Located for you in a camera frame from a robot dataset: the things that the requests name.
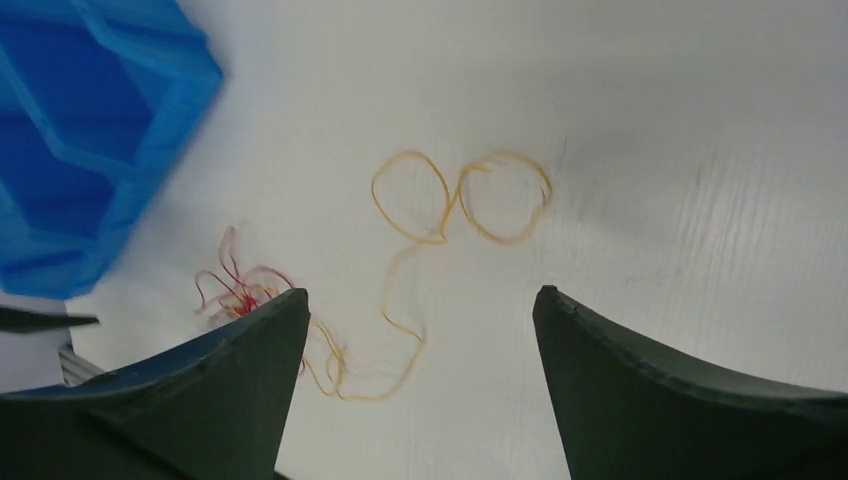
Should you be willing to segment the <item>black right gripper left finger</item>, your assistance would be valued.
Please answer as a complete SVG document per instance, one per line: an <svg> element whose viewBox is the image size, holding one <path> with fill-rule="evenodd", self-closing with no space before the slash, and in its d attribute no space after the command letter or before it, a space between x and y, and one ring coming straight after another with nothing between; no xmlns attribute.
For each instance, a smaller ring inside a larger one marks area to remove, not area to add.
<svg viewBox="0 0 848 480"><path fill-rule="evenodd" d="M272 479L310 322L286 291L77 386L1 398L5 479Z"/></svg>

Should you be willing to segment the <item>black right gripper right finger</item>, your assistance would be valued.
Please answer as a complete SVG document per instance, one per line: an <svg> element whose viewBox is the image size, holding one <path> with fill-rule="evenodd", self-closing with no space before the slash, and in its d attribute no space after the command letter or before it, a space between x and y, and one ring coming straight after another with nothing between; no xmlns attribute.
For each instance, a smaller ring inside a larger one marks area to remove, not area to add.
<svg viewBox="0 0 848 480"><path fill-rule="evenodd" d="M535 336L575 479L843 479L847 397L727 369L552 285Z"/></svg>

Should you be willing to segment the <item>blue plastic divided bin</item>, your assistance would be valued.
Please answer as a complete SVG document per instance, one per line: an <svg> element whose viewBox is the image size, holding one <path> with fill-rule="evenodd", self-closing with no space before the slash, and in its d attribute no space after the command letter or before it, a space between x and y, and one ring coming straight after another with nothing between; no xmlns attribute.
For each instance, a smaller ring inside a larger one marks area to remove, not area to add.
<svg viewBox="0 0 848 480"><path fill-rule="evenodd" d="M174 1L3 2L2 288L90 292L221 82Z"/></svg>

